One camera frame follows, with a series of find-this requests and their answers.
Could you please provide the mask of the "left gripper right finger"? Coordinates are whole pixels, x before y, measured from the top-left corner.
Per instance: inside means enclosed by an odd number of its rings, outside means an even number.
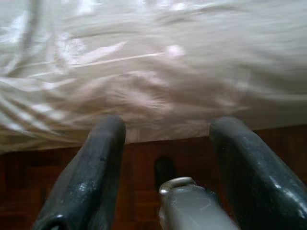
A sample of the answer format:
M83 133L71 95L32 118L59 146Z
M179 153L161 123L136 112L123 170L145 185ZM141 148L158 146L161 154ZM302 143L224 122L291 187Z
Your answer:
M221 117L210 125L210 140L241 229L306 229L306 186L255 132Z

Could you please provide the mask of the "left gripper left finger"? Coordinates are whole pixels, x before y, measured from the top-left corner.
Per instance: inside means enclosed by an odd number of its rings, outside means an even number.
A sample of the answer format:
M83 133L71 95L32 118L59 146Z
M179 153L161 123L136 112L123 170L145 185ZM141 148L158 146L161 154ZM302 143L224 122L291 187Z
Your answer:
M112 228L125 136L123 120L114 115L92 128L53 185L34 230Z

